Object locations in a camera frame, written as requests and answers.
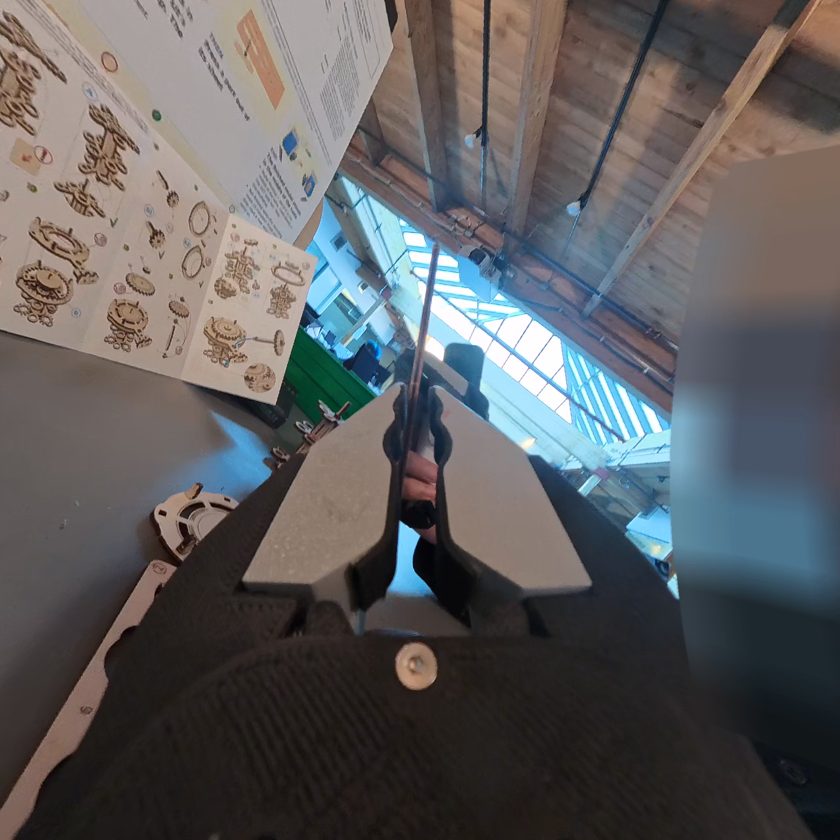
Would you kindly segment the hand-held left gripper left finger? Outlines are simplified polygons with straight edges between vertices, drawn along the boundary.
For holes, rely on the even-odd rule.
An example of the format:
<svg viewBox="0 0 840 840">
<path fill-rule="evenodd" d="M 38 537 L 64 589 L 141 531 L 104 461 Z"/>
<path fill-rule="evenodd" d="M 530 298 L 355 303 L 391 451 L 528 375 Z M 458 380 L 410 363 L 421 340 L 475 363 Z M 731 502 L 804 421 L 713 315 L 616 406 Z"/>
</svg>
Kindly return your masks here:
<svg viewBox="0 0 840 840">
<path fill-rule="evenodd" d="M 302 460 L 242 583 L 253 592 L 385 592 L 396 567 L 403 386 Z"/>
</svg>

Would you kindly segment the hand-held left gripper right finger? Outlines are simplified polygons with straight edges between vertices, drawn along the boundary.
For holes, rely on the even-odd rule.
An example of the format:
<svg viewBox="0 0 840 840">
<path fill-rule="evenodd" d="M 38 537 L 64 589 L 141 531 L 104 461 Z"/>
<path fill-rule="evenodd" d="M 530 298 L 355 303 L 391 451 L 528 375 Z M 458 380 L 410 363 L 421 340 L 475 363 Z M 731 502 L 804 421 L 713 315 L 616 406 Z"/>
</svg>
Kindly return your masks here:
<svg viewBox="0 0 840 840">
<path fill-rule="evenodd" d="M 441 592 L 583 592 L 592 587 L 529 457 L 441 386 L 428 392 L 437 461 Z"/>
</svg>

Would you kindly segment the wooden model parts sheet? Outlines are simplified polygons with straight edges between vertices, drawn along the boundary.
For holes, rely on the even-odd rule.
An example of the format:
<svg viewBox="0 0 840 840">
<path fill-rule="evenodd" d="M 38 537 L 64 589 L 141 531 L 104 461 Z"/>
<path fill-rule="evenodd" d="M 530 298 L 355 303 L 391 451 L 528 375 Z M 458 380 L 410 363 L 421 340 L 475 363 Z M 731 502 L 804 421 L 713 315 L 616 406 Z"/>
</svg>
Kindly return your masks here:
<svg viewBox="0 0 840 840">
<path fill-rule="evenodd" d="M 417 435 L 417 407 L 419 393 L 424 373 L 424 358 L 427 343 L 427 334 L 432 314 L 434 299 L 434 286 L 438 271 L 440 257 L 440 245 L 434 242 L 430 253 L 430 262 L 426 278 L 426 290 L 423 297 L 422 316 L 419 323 L 419 333 L 416 340 L 416 347 L 413 357 L 413 366 L 408 385 L 405 389 L 405 422 L 402 429 L 402 466 L 407 466 L 408 456 L 413 450 L 415 437 Z"/>
</svg>

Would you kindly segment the round wooden model part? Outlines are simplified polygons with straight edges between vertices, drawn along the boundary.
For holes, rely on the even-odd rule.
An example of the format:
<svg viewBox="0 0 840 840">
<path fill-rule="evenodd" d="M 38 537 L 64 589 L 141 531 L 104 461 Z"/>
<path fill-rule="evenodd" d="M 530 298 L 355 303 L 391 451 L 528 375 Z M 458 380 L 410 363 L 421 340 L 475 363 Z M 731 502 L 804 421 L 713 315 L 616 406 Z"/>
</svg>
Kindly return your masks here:
<svg viewBox="0 0 840 840">
<path fill-rule="evenodd" d="M 236 499 L 204 489 L 201 482 L 156 505 L 150 519 L 174 566 L 238 506 Z"/>
</svg>

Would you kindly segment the person's right hand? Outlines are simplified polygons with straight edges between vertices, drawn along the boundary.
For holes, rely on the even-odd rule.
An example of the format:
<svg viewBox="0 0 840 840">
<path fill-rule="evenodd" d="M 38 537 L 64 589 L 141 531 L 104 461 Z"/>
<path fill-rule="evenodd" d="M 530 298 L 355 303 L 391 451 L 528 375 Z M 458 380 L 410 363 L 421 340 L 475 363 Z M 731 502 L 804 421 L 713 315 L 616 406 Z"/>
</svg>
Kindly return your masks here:
<svg viewBox="0 0 840 840">
<path fill-rule="evenodd" d="M 433 460 L 409 451 L 402 483 L 402 499 L 411 502 L 430 502 L 437 498 L 438 466 Z"/>
</svg>

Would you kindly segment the small wooden gear assembly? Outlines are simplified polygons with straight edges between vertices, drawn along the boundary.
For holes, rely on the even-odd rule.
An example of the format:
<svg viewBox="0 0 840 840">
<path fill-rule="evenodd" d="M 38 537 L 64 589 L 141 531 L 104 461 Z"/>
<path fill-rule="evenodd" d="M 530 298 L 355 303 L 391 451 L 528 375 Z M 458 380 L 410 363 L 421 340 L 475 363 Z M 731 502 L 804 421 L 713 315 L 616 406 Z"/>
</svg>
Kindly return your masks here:
<svg viewBox="0 0 840 840">
<path fill-rule="evenodd" d="M 296 450 L 297 455 L 305 455 L 320 440 L 324 439 L 343 422 L 343 415 L 351 407 L 351 402 L 345 402 L 337 410 L 331 409 L 324 401 L 318 401 L 321 419 L 313 424 L 310 421 L 298 420 L 295 428 L 301 433 L 301 444 Z"/>
</svg>

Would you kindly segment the ceiling heater unit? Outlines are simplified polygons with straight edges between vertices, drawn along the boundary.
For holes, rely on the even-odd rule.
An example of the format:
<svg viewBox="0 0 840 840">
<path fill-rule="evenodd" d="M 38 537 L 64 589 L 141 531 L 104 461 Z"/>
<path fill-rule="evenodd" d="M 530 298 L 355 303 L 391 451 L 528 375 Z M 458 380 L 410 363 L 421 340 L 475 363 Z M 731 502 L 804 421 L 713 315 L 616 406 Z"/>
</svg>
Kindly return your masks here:
<svg viewBox="0 0 840 840">
<path fill-rule="evenodd" d="M 473 291 L 478 300 L 492 303 L 500 294 L 511 268 L 504 255 L 474 244 L 463 245 L 456 256 L 459 282 Z"/>
</svg>

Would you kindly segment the large green plastic bin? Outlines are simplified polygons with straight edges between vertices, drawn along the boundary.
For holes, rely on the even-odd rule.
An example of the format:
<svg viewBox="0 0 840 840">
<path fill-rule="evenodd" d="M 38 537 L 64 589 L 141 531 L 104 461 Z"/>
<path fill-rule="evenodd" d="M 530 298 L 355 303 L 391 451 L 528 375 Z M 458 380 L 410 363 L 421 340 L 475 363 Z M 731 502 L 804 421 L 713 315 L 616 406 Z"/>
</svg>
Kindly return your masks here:
<svg viewBox="0 0 840 840">
<path fill-rule="evenodd" d="M 367 384 L 355 373 L 346 371 L 342 362 L 304 329 L 297 331 L 282 384 L 296 392 L 295 405 L 313 424 L 322 420 L 321 403 L 334 413 L 349 403 L 342 415 L 348 419 L 377 397 Z"/>
</svg>

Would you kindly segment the hanging light bulb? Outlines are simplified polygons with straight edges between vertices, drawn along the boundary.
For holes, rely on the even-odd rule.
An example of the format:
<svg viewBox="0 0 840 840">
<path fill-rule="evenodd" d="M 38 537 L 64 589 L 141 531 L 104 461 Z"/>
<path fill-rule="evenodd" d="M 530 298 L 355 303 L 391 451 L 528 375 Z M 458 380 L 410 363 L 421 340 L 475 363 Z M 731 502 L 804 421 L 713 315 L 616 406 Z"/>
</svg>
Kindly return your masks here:
<svg viewBox="0 0 840 840">
<path fill-rule="evenodd" d="M 566 213 L 574 219 L 578 218 L 583 213 L 585 207 L 592 198 L 596 185 L 601 176 L 602 169 L 606 162 L 606 158 L 613 147 L 613 143 L 620 128 L 624 114 L 634 95 L 637 83 L 639 81 L 639 78 L 641 77 L 642 70 L 644 68 L 644 64 L 653 46 L 656 35 L 658 34 L 658 30 L 663 22 L 669 4 L 670 1 L 657 2 L 654 14 L 651 17 L 644 38 L 638 48 L 636 58 L 632 65 L 632 69 L 624 86 L 622 96 L 618 101 L 616 110 L 614 111 L 612 120 L 610 121 L 608 131 L 606 133 L 604 141 L 602 142 L 602 146 L 596 158 L 591 176 L 586 184 L 585 189 L 579 195 L 579 197 L 566 207 Z"/>
<path fill-rule="evenodd" d="M 491 1 L 484 1 L 482 7 L 482 50 L 481 50 L 481 104 L 478 129 L 465 136 L 465 147 L 472 149 L 477 141 L 484 151 L 488 146 L 489 91 L 490 91 L 490 29 Z"/>
</svg>

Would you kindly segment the folded picture instruction leaflet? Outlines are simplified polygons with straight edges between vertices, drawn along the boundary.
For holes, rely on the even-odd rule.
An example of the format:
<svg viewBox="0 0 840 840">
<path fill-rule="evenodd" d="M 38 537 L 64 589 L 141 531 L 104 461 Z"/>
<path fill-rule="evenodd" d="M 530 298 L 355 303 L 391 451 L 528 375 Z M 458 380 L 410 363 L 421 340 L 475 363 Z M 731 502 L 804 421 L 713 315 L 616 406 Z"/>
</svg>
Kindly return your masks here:
<svg viewBox="0 0 840 840">
<path fill-rule="evenodd" d="M 2 2 L 1 327 L 275 405 L 313 257 L 226 209 L 42 2 Z"/>
</svg>

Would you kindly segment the white text instruction sheet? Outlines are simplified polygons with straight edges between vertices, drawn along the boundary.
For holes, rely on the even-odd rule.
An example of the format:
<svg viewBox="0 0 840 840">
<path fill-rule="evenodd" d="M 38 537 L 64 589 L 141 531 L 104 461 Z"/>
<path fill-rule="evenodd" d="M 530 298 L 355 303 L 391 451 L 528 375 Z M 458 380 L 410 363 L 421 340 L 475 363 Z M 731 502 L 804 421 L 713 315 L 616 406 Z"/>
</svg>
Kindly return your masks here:
<svg viewBox="0 0 840 840">
<path fill-rule="evenodd" d="M 52 2 L 226 208 L 294 244 L 392 53 L 393 2 Z"/>
</svg>

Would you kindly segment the flat wooden parts frame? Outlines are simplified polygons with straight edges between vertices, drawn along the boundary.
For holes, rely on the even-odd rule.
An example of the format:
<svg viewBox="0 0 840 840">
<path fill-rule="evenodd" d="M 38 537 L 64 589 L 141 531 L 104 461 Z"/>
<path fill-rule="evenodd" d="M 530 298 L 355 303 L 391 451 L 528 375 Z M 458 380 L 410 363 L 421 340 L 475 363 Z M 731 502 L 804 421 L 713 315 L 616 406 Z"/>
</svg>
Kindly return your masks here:
<svg viewBox="0 0 840 840">
<path fill-rule="evenodd" d="M 16 836 L 34 810 L 40 789 L 48 776 L 59 763 L 77 750 L 108 687 L 105 663 L 109 651 L 128 631 L 141 623 L 156 594 L 175 571 L 174 565 L 155 560 L 141 575 L 3 803 L 2 839 Z"/>
</svg>

